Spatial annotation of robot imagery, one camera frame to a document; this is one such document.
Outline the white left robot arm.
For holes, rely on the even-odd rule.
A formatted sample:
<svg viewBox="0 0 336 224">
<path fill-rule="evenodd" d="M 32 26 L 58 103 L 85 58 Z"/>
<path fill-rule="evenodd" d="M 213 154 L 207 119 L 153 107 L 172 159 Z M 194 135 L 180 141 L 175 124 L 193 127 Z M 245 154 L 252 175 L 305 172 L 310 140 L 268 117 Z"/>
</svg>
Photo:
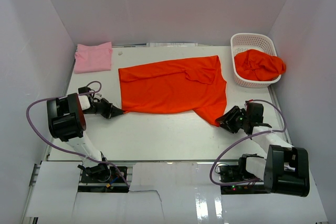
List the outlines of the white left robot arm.
<svg viewBox="0 0 336 224">
<path fill-rule="evenodd" d="M 101 182 L 110 178 L 111 168 L 103 153 L 94 147 L 86 134 L 85 115 L 98 114 L 109 120 L 124 113 L 124 110 L 88 89 L 47 101 L 48 126 L 52 137 L 71 146 L 82 160 L 79 168 L 87 176 Z"/>
</svg>

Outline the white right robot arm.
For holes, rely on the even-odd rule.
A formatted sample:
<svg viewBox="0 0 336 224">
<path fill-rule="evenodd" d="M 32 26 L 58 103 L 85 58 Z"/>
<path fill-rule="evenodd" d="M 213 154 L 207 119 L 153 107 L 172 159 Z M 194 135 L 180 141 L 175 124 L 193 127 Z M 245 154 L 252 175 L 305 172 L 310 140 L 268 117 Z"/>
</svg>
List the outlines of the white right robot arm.
<svg viewBox="0 0 336 224">
<path fill-rule="evenodd" d="M 264 123 L 264 106 L 259 100 L 247 101 L 245 108 L 234 106 L 216 119 L 221 128 L 230 133 L 243 130 L 246 136 L 232 144 L 235 147 L 245 140 L 257 143 L 266 153 L 243 154 L 237 166 L 219 166 L 214 163 L 211 174 L 220 175 L 220 181 L 213 184 L 222 189 L 236 190 L 238 185 L 246 186 L 262 182 L 264 192 L 306 197 L 310 192 L 309 158 L 304 148 L 294 147 L 278 136 L 285 129 L 275 130 Z"/>
</svg>

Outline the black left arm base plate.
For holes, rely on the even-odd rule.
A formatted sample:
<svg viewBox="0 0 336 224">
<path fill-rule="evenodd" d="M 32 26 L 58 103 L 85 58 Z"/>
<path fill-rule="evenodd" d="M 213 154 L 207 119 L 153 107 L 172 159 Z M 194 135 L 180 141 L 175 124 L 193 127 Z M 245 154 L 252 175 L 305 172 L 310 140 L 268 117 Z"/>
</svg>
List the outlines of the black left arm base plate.
<svg viewBox="0 0 336 224">
<path fill-rule="evenodd" d="M 79 193 L 128 193 L 129 189 L 124 183 L 127 179 L 128 168 L 118 166 L 121 175 L 113 166 L 109 172 L 99 172 L 95 176 L 88 175 L 85 170 L 81 171 L 78 192 Z"/>
</svg>

